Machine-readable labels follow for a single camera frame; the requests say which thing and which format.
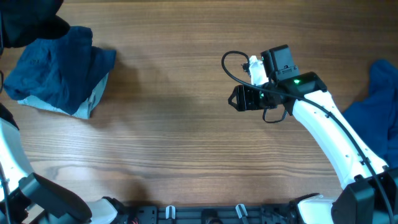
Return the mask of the black t-shirt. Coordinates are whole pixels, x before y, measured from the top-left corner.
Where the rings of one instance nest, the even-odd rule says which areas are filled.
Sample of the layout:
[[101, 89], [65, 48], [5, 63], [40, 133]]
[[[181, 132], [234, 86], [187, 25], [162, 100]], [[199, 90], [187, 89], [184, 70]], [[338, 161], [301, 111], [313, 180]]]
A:
[[59, 39], [70, 25], [57, 16], [63, 0], [1, 0], [1, 47], [19, 48], [36, 39]]

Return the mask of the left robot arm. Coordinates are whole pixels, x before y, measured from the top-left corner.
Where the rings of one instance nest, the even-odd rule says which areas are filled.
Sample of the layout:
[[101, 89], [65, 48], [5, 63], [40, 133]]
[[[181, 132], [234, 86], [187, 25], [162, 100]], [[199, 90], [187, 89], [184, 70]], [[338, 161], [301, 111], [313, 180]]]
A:
[[1, 105], [1, 223], [23, 223], [36, 205], [43, 211], [32, 223], [127, 223], [128, 219], [123, 205], [113, 198], [85, 202], [36, 174], [22, 148], [13, 115]]

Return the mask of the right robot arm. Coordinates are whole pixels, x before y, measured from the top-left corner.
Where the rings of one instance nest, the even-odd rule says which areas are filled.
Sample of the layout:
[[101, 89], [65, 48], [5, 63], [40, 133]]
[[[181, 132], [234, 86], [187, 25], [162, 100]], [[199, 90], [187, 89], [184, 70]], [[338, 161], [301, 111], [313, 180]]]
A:
[[289, 203], [287, 223], [397, 223], [397, 170], [378, 157], [336, 108], [316, 73], [251, 85], [240, 81], [228, 98], [237, 111], [282, 105], [313, 136], [332, 164], [337, 198], [309, 194]]

